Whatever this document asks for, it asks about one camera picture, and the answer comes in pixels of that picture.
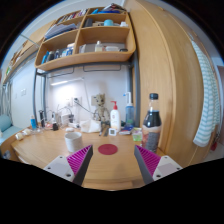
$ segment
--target white mug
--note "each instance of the white mug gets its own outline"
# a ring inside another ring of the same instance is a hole
[[[30,135],[31,134],[31,130],[26,128],[25,130],[22,131],[25,135]]]
[[[80,132],[70,132],[65,134],[65,143],[69,152],[76,152],[83,148],[82,134]]]
[[[23,134],[20,133],[20,132],[17,133],[15,136],[16,136],[16,139],[17,139],[17,140],[22,140],[22,139],[23,139]]]

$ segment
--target pink object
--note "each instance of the pink object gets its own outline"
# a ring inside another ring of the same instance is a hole
[[[112,144],[104,144],[98,148],[98,151],[104,155],[112,155],[117,152],[117,146]]]
[[[136,147],[138,148],[143,158],[146,168],[148,169],[151,176],[153,176],[161,157],[149,151],[148,149],[142,148],[141,146],[136,145]]]
[[[82,162],[84,161],[85,156],[86,156],[88,150],[90,149],[90,147],[91,147],[91,145],[89,145],[83,149],[80,149],[66,157],[66,159],[75,175],[78,173],[79,168],[81,167]]]

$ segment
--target white bottle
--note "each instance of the white bottle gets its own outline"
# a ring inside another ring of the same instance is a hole
[[[121,130],[121,116],[120,112],[117,110],[116,101],[111,101],[114,104],[113,110],[110,112],[110,126],[117,132]]]
[[[97,41],[97,44],[95,45],[95,52],[97,51],[103,51],[103,45],[100,41]]]

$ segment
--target dark glass bottle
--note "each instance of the dark glass bottle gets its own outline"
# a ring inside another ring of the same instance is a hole
[[[149,108],[142,127],[142,147],[156,153],[162,125],[159,115],[159,95],[150,93],[149,99]]]

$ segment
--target cup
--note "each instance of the cup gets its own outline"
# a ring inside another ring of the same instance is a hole
[[[128,24],[126,22],[121,22],[121,27],[128,27]]]
[[[30,135],[31,134],[31,130],[26,128],[25,130],[22,131],[24,133],[24,135]]]
[[[16,136],[16,139],[17,139],[17,140],[22,140],[22,139],[23,139],[23,134],[20,133],[20,132],[17,133],[15,136]]]
[[[114,22],[111,19],[107,19],[104,21],[104,26],[113,26]]]
[[[83,148],[82,134],[80,132],[70,132],[65,134],[65,143],[69,152],[76,152]]]

